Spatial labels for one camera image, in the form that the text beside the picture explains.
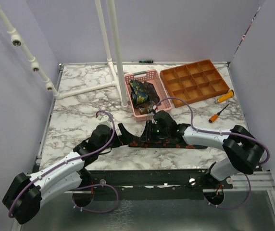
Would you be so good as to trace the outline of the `black orange floral tie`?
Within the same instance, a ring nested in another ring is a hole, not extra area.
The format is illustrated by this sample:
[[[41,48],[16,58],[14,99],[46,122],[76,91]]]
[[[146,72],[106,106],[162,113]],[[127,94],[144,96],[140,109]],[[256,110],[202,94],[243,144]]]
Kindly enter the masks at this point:
[[[171,138],[164,138],[158,140],[142,141],[140,137],[133,136],[127,138],[123,135],[118,136],[117,141],[113,141],[112,148],[121,146],[128,146],[130,148],[182,148],[182,149],[207,149],[207,146],[187,144],[184,140],[175,140]]]

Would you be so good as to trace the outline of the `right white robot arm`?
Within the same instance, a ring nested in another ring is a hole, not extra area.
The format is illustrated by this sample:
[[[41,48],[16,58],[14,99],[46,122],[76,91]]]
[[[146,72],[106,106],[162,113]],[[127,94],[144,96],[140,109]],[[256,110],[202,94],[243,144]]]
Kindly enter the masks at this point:
[[[205,175],[209,188],[216,188],[234,174],[250,175],[260,162],[266,148],[244,127],[231,130],[200,129],[192,123],[176,123],[165,111],[154,114],[145,124],[139,142],[155,148],[215,148],[225,151],[227,157],[213,163]]]

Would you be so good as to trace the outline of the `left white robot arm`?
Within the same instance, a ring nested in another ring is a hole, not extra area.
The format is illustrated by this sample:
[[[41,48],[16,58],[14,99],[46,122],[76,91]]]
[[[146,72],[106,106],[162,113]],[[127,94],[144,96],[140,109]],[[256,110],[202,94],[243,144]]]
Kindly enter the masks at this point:
[[[68,155],[36,173],[18,174],[9,186],[2,202],[9,210],[9,217],[19,224],[30,221],[42,206],[69,190],[93,190],[97,185],[86,166],[95,162],[108,149],[124,145],[137,147],[139,137],[129,133],[122,124],[114,128],[98,125],[91,136],[78,144]]]

